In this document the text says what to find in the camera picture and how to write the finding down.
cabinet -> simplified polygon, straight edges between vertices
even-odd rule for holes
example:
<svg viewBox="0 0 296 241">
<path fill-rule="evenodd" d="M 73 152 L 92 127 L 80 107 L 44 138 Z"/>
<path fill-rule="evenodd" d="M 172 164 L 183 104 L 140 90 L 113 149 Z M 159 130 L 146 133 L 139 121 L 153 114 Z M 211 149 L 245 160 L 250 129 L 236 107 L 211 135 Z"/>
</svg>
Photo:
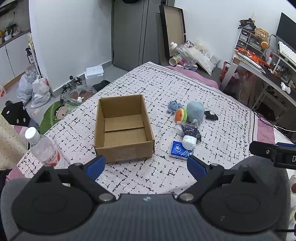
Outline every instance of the cabinet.
<svg viewBox="0 0 296 241">
<path fill-rule="evenodd" d="M 26 70 L 29 63 L 26 48 L 28 47 L 27 34 L 24 34 L 5 45 L 12 71 L 17 77 Z"/>
<path fill-rule="evenodd" d="M 152 61 L 158 64 L 156 13 L 159 5 L 174 0 L 138 0 L 126 4 L 112 0 L 112 63 L 130 71 Z"/>
<path fill-rule="evenodd" d="M 15 76 L 9 63 L 6 48 L 2 47 L 0 48 L 0 81 L 3 85 L 6 85 L 14 78 Z"/>
<path fill-rule="evenodd" d="M 245 29 L 241 29 L 239 33 L 239 39 L 237 40 L 235 48 L 238 49 L 240 47 L 246 50 L 250 50 L 258 57 L 262 58 L 264 49 L 260 45 L 261 41 L 262 40 L 260 40 L 254 34 Z"/>
</svg>

blue packet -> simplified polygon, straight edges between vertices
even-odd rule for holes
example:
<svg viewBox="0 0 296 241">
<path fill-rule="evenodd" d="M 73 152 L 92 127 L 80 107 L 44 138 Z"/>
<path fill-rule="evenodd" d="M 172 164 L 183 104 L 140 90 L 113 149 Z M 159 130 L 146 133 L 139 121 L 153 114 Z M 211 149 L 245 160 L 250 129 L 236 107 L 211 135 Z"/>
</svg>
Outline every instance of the blue packet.
<svg viewBox="0 0 296 241">
<path fill-rule="evenodd" d="M 193 155 L 193 150 L 185 149 L 182 145 L 182 142 L 173 141 L 172 148 L 170 150 L 170 156 L 187 160 L 190 155 Z"/>
</svg>

cable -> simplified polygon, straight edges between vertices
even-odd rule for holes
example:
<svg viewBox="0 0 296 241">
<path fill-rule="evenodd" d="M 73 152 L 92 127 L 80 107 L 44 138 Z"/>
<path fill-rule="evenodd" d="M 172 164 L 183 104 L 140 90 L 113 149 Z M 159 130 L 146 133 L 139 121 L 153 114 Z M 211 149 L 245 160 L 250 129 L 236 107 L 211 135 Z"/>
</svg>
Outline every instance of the cable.
<svg viewBox="0 0 296 241">
<path fill-rule="evenodd" d="M 273 126 L 275 126 L 275 127 L 277 127 L 277 128 L 281 128 L 281 129 L 283 129 L 283 130 L 285 130 L 285 131 L 296 132 L 296 131 L 286 130 L 286 129 L 284 129 L 284 128 L 282 128 L 282 127 L 279 127 L 279 126 L 276 126 L 276 125 L 273 125 Z"/>
<path fill-rule="evenodd" d="M 274 34 L 271 34 L 270 36 L 269 36 L 269 41 L 268 41 L 268 48 L 266 49 L 266 51 L 265 51 L 265 53 L 264 53 L 264 56 L 265 56 L 265 61 L 266 61 L 266 52 L 267 52 L 267 50 L 269 49 L 269 47 L 270 47 L 270 38 L 271 38 L 271 36 L 274 36 L 274 37 L 276 37 L 276 35 L 274 35 Z"/>
<path fill-rule="evenodd" d="M 260 104 L 258 105 L 258 107 L 257 107 L 256 109 L 259 108 L 259 106 L 261 105 L 262 101 L 264 100 L 264 97 L 265 97 L 265 96 L 263 96 L 263 99 L 261 100 Z"/>
<path fill-rule="evenodd" d="M 259 119 L 260 121 L 264 122 L 264 124 L 266 124 L 267 126 L 273 127 L 273 128 L 275 128 L 275 129 L 277 129 L 279 132 L 281 132 L 281 131 L 278 129 L 279 126 L 275 126 L 275 125 L 271 124 L 269 121 L 262 120 L 262 119 L 260 118 L 260 116 L 259 116 L 255 111 L 253 111 L 253 113 L 258 117 L 258 119 Z"/>
</svg>

polka dot fabric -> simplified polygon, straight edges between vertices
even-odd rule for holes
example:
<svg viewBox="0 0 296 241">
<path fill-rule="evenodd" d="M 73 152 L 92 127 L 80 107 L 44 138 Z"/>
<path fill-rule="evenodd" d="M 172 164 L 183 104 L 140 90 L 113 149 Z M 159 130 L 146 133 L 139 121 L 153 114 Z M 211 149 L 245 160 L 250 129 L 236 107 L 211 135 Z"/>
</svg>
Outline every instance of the polka dot fabric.
<svg viewBox="0 0 296 241">
<path fill-rule="evenodd" d="M 24 139 L 0 115 L 0 170 L 12 169 L 27 152 Z"/>
</svg>

storage box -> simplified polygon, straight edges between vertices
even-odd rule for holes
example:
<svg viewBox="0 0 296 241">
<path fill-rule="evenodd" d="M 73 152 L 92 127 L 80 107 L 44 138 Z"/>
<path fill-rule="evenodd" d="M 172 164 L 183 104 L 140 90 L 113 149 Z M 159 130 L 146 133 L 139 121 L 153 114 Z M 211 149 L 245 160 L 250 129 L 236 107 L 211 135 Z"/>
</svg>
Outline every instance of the storage box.
<svg viewBox="0 0 296 241">
<path fill-rule="evenodd" d="M 106 163 L 152 157 L 154 135 L 142 95 L 99 100 L 94 134 L 97 155 Z"/>
<path fill-rule="evenodd" d="M 102 65 L 86 68 L 84 72 L 86 83 L 90 86 L 101 83 L 104 80 L 104 70 Z"/>
<path fill-rule="evenodd" d="M 186 42 L 186 31 L 183 10 L 161 4 L 159 6 L 161 25 L 163 29 L 163 42 L 165 57 L 171 58 L 169 43 L 174 42 L 178 45 Z"/>
</svg>

